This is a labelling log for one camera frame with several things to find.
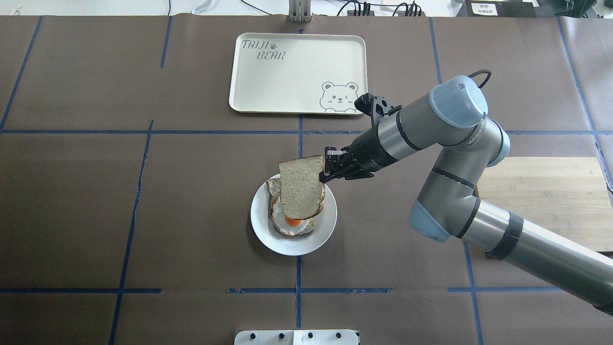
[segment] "table surface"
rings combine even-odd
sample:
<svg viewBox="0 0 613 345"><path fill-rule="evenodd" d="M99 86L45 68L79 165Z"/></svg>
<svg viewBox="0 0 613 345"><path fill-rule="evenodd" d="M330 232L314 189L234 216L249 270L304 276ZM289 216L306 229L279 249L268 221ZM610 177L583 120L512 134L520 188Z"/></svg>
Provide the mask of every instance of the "table surface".
<svg viewBox="0 0 613 345"><path fill-rule="evenodd" d="M251 199L277 163L365 115L238 114L244 32L354 34L368 89L408 104L478 69L510 156L596 157L611 183L613 22L568 18L0 18L0 343L231 344L350 328L364 344L606 344L613 319L407 224L439 147L329 184L317 251L266 249Z"/></svg>

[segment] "metal bracket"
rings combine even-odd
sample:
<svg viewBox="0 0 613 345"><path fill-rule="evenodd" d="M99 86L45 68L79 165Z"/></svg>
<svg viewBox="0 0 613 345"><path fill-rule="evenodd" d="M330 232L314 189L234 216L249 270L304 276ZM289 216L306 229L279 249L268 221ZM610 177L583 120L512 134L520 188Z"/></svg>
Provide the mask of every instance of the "metal bracket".
<svg viewBox="0 0 613 345"><path fill-rule="evenodd" d="M354 330L240 331L234 345L359 345Z"/></svg>
<svg viewBox="0 0 613 345"><path fill-rule="evenodd" d="M311 18L311 0L289 0L289 21L305 23Z"/></svg>

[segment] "wooden cutting board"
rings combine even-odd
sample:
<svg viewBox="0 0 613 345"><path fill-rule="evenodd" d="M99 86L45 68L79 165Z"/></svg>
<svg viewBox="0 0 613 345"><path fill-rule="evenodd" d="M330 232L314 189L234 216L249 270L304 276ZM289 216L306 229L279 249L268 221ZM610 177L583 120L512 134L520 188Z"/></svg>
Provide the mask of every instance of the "wooden cutting board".
<svg viewBox="0 0 613 345"><path fill-rule="evenodd" d="M508 157L479 197L597 252L613 252L613 207L597 158Z"/></svg>

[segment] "white tray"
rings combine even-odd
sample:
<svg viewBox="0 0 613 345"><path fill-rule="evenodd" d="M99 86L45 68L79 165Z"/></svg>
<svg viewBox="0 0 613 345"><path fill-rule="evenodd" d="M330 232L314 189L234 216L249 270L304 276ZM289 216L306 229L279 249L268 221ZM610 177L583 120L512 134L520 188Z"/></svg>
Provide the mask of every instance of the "white tray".
<svg viewBox="0 0 613 345"><path fill-rule="evenodd" d="M357 36L244 33L236 39L230 107L238 112L346 114L368 91Z"/></svg>

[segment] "cartoon bear face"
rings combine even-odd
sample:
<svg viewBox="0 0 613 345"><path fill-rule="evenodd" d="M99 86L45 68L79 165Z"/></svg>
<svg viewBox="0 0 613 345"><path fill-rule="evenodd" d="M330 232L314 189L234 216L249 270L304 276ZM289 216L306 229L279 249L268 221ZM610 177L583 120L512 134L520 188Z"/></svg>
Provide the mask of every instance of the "cartoon bear face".
<svg viewBox="0 0 613 345"><path fill-rule="evenodd" d="M324 94L319 100L319 105L326 112L357 112L353 102L357 99L357 84L347 83L347 85L334 85L325 82L321 85Z"/></svg>

